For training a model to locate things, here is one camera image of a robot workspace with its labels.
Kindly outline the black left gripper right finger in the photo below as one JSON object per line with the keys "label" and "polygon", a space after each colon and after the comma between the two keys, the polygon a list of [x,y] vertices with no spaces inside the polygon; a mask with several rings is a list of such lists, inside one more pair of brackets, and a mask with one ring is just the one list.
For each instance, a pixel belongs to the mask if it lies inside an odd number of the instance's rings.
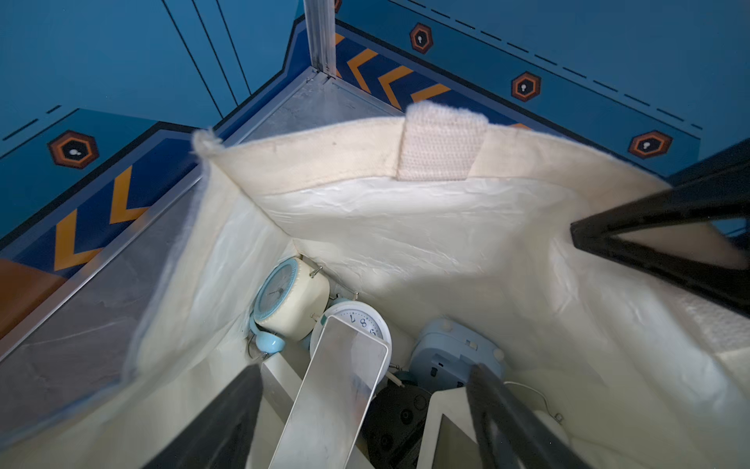
{"label": "black left gripper right finger", "polygon": [[486,365],[473,365],[467,399],[484,468],[586,468]]}

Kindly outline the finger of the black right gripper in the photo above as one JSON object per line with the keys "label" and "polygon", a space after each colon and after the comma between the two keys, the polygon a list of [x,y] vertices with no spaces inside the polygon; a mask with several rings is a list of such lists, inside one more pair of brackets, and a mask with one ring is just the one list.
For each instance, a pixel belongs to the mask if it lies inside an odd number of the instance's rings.
{"label": "finger of the black right gripper", "polygon": [[652,275],[747,317],[747,267],[734,269],[693,261],[619,236],[748,216],[749,165],[744,163],[576,221],[570,225],[570,235],[579,250]]}

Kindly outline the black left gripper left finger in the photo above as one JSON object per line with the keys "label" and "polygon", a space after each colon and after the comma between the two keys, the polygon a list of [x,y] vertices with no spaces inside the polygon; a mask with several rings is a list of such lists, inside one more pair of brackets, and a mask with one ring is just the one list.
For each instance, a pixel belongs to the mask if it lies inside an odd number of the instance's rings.
{"label": "black left gripper left finger", "polygon": [[261,367],[246,367],[148,468],[243,468],[263,397]]}

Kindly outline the large white digital clock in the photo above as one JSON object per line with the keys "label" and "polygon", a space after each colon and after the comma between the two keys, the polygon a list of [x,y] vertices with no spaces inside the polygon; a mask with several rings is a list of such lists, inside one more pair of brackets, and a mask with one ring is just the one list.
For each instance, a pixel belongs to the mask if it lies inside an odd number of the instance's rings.
{"label": "large white digital clock", "polygon": [[[523,468],[501,432],[497,419],[485,414],[480,435],[496,445],[502,468]],[[431,398],[416,466],[418,468],[482,468],[482,447],[474,426],[465,388],[435,392]]]}

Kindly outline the brown rectangular mirror clock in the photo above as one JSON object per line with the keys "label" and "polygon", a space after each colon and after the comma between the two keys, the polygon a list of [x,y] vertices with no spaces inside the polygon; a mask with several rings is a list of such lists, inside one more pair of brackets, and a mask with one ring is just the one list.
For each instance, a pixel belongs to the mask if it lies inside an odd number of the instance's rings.
{"label": "brown rectangular mirror clock", "polygon": [[271,468],[345,468],[390,351],[340,318],[327,320]]}

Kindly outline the light blue triangular clock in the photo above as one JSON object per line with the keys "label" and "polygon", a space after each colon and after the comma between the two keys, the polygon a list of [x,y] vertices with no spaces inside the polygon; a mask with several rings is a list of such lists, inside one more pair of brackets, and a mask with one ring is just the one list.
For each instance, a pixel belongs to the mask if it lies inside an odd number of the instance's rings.
{"label": "light blue triangular clock", "polygon": [[474,365],[505,377],[505,354],[498,346],[458,322],[440,319],[421,330],[408,370],[418,386],[433,393],[464,387]]}

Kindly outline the black twin-bell alarm clock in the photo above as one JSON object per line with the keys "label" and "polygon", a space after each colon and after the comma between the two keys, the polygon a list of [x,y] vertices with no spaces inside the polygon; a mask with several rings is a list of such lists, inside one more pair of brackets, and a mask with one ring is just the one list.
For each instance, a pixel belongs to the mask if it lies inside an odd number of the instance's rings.
{"label": "black twin-bell alarm clock", "polygon": [[416,468],[432,394],[418,386],[394,384],[369,406],[362,427],[374,468]]}

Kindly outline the light blue round clock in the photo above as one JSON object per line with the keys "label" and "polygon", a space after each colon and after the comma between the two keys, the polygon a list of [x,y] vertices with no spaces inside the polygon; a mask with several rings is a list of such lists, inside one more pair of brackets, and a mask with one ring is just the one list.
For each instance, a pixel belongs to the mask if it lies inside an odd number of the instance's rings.
{"label": "light blue round clock", "polygon": [[251,308],[255,347],[265,355],[308,337],[329,300],[328,278],[299,257],[281,262],[269,274]]}

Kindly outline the white round alarm clock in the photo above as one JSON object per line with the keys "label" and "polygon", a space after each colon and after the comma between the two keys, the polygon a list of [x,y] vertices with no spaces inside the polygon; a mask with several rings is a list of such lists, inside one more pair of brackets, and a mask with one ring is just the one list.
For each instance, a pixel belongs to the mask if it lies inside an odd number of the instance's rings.
{"label": "white round alarm clock", "polygon": [[312,330],[306,374],[325,382],[351,377],[375,388],[392,355],[392,334],[382,316],[361,301],[340,300]]}

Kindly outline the cream canvas bag blue print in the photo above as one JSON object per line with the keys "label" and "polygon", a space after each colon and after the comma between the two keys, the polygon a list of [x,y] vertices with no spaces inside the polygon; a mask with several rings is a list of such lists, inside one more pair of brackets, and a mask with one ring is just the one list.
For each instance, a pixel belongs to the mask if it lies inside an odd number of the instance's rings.
{"label": "cream canvas bag blue print", "polygon": [[247,321],[302,255],[416,334],[451,319],[552,401],[591,465],[745,468],[749,322],[576,248],[570,225],[665,189],[570,141],[430,102],[225,147],[193,136],[196,191],[1,365],[5,468],[140,468],[187,431],[258,418]]}

